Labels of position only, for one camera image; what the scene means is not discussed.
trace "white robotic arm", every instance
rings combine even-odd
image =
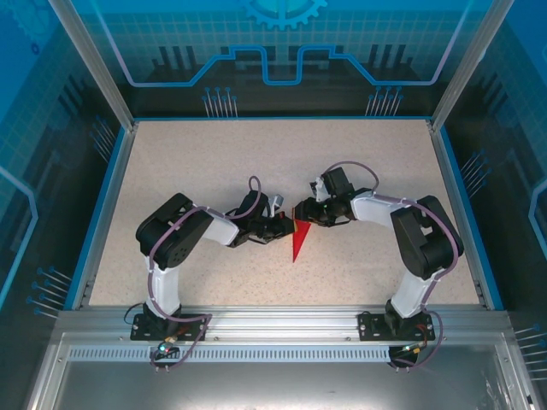
[[[296,219],[325,227],[368,221],[395,232],[405,270],[397,293],[386,304],[386,322],[397,332],[405,319],[421,312],[433,282],[454,260],[450,240],[440,226],[407,202],[394,202],[368,189],[354,190],[341,167],[327,171],[311,187],[315,197],[297,205]],[[461,255],[462,241],[437,198],[426,196],[417,203],[448,228]]]
[[[157,246],[151,280],[154,301],[148,297],[144,313],[160,321],[179,314],[179,268],[201,238],[235,248],[248,240],[269,243],[293,233],[292,220],[278,212],[282,203],[283,197],[280,195],[268,198],[252,190],[239,208],[232,211],[235,215],[226,216],[208,208],[194,209],[185,223]],[[140,225],[137,239],[146,266],[150,266],[150,252],[160,238],[176,220],[193,208],[190,199],[176,194]]]
[[[372,191],[362,193],[351,200],[351,211],[356,220],[374,222],[392,231],[394,229],[391,214],[398,209],[408,207],[409,205],[378,199]],[[421,311],[421,303],[427,290],[442,271],[444,268],[440,267],[430,278],[424,279],[414,275],[405,267],[399,289],[391,298],[391,305],[401,318],[411,318]]]

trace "red triangular object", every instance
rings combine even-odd
[[[311,224],[303,220],[294,220],[295,231],[292,234],[292,263],[297,259],[300,248],[308,235]]]

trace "blue frame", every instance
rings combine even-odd
[[[101,12],[97,1],[93,0],[91,1],[91,6],[93,7],[97,18],[99,20],[99,24],[104,30],[104,33],[109,41],[110,47],[112,48],[112,51],[114,51],[115,57],[118,60],[120,64],[121,71],[124,73],[124,76],[126,77],[127,82],[136,88],[175,88],[175,87],[193,87],[217,62],[223,62],[223,61],[235,61],[236,60],[236,53],[238,51],[257,51],[261,55],[262,60],[262,80],[264,81],[264,84],[270,85],[270,86],[293,86],[293,85],[299,85],[302,82],[303,79],[303,55],[306,51],[312,51],[312,50],[321,50],[321,51],[328,51],[328,57],[331,60],[346,60],[350,64],[353,65],[353,67],[362,75],[363,78],[365,78],[371,85],[391,85],[391,86],[397,86],[397,85],[409,85],[409,86],[420,86],[420,85],[433,85],[437,82],[438,77],[440,76],[441,72],[443,71],[444,64],[448,60],[450,56],[450,52],[452,51],[452,48],[454,47],[454,44],[456,43],[456,40],[459,37],[460,31],[462,29],[462,26],[464,22],[467,19],[467,16],[473,7],[473,3],[475,0],[469,0],[466,8],[462,12],[462,16],[460,17],[460,20],[458,21],[458,24],[452,33],[450,37],[450,41],[446,46],[446,49],[441,57],[441,60],[437,66],[437,69],[435,70],[435,73],[433,77],[429,80],[377,80],[373,77],[373,75],[356,59],[355,56],[353,56],[350,53],[338,53],[336,51],[336,45],[335,44],[308,44],[303,45],[298,49],[297,53],[297,75],[295,79],[292,80],[271,80],[269,78],[269,71],[268,71],[268,55],[266,52],[266,49],[259,45],[259,44],[245,44],[245,45],[230,45],[228,46],[228,54],[225,55],[215,55],[211,57],[207,63],[200,68],[200,70],[189,80],[189,81],[177,81],[177,82],[150,82],[150,83],[142,83],[137,82],[132,78],[131,73],[129,73],[129,68],[127,67],[127,64],[125,63],[123,56],[121,55],[120,50],[118,49],[118,46],[116,45],[116,42],[114,40],[114,37],[112,33],[109,30],[109,27],[106,23],[106,21],[103,18],[103,13]]]
[[[89,255],[91,242],[93,241],[93,237],[95,236],[95,232],[97,230],[99,216],[103,211],[106,193],[108,192],[110,183],[112,182],[114,168],[116,162],[118,161],[121,145],[125,138],[126,129],[122,127],[120,129],[120,132],[118,132],[118,138],[116,139],[114,150],[112,151],[112,156],[110,156],[109,166],[107,167],[106,173],[104,174],[103,184],[101,185],[101,190],[99,191],[97,203],[95,204],[95,209],[93,210],[93,215],[91,216],[89,228],[87,228],[87,233],[85,234],[85,240],[84,244],[82,245],[82,250],[79,253],[78,264],[76,265],[76,269],[74,270],[72,283],[70,284],[67,298],[65,299],[64,310],[71,310],[74,301],[76,300],[76,296],[78,295],[79,283],[81,282],[84,275],[85,261],[87,260],[87,257]]]
[[[300,119],[316,119],[316,120],[359,120],[359,119],[376,119],[376,120],[430,120],[431,117],[429,116],[413,116],[413,117],[367,117],[367,116],[355,116],[355,117],[347,117],[347,116],[333,116],[333,117],[256,117],[256,118],[244,118],[245,120],[300,120]],[[181,121],[181,120],[211,120],[210,118],[137,118],[136,121],[153,121],[153,120],[164,120],[164,121]],[[452,146],[450,144],[450,140],[448,137],[448,134],[444,127],[441,129],[441,137],[444,143],[444,146],[446,148],[447,155],[449,157],[450,167],[452,168],[455,179],[456,179],[456,188],[457,193],[460,195],[463,203],[463,208],[465,212],[465,217],[468,219],[469,225],[471,227],[471,234],[473,236],[473,240],[477,249],[477,253],[479,254],[479,262],[483,268],[486,285],[488,287],[488,291],[490,292],[491,300],[494,309],[496,310],[503,310],[503,303],[501,296],[499,294],[499,290],[497,288],[496,280],[494,279],[494,274],[491,270],[490,262],[488,261],[488,256],[486,254],[485,245],[482,242],[482,238],[480,237],[479,228],[477,226],[477,221],[474,218],[473,210],[471,208],[471,202],[469,201],[469,197],[467,192],[465,191],[465,187],[463,184],[462,175],[460,174],[460,170],[457,166],[456,157],[454,155],[454,151],[452,149]],[[114,152],[112,154],[112,157],[109,162],[109,166],[107,168],[107,172],[104,176],[103,186],[101,187],[101,190],[99,192],[99,197],[97,199],[97,205],[95,206],[95,210],[93,211],[93,215],[91,217],[91,223],[89,226],[89,229],[87,231],[87,234],[85,236],[84,245],[82,247],[82,250],[80,252],[80,256],[78,259],[78,265],[76,266],[76,270],[74,272],[74,278],[73,282],[70,286],[70,289],[68,290],[68,296],[67,300],[65,301],[64,308],[66,310],[69,310],[74,303],[74,300],[78,293],[79,288],[79,282],[82,280],[84,266],[86,258],[89,254],[89,250],[91,247],[91,241],[93,239],[93,236],[95,235],[95,232],[97,230],[97,223],[99,216],[102,212],[106,193],[109,189],[110,182],[112,179],[112,174],[114,171],[115,163],[118,159],[121,144],[123,142],[123,139],[125,138],[125,130],[122,128],[120,130],[120,134],[116,140]]]
[[[452,149],[452,145],[450,144],[448,133],[446,132],[444,126],[441,128],[440,131],[444,147],[446,148],[446,154],[449,158],[450,167],[452,168],[452,172],[454,173],[458,194],[462,199],[463,211],[465,213],[464,216],[468,219],[469,226],[471,228],[471,235],[473,236],[473,240],[475,242],[475,248],[477,249],[477,253],[479,254],[480,265],[482,266],[485,274],[486,286],[488,287],[488,292],[490,293],[492,305],[495,310],[504,310],[502,298],[499,295],[499,290],[497,288],[496,280],[494,279],[494,273],[492,272],[490,261],[488,261],[488,255],[486,254],[485,245],[482,242],[482,237],[480,237],[479,226],[477,225],[477,220],[475,219],[473,209],[471,208],[469,196],[465,191],[462,174],[460,173],[460,168],[458,167],[456,156],[454,155],[454,150]]]

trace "speckled tabletop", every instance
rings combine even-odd
[[[257,175],[283,209],[311,195],[309,182],[334,162],[367,163],[379,193],[439,198],[450,204],[424,120],[241,120],[142,122],[109,229],[90,304],[130,305],[146,297],[139,224],[176,192],[226,212]],[[356,188],[372,179],[344,168]],[[185,305],[384,304],[403,263],[393,232],[373,223],[312,226],[296,263],[291,237],[229,249],[202,240],[182,265]],[[465,257],[433,293],[432,303],[478,303]]]

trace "transparent wall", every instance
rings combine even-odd
[[[516,330],[547,328],[546,15],[544,1],[514,3],[446,123]],[[542,368],[547,354],[529,360]]]
[[[0,0],[0,33],[0,407],[16,409],[62,308],[120,124],[46,1]]]
[[[137,117],[430,115],[491,0],[74,2]]]

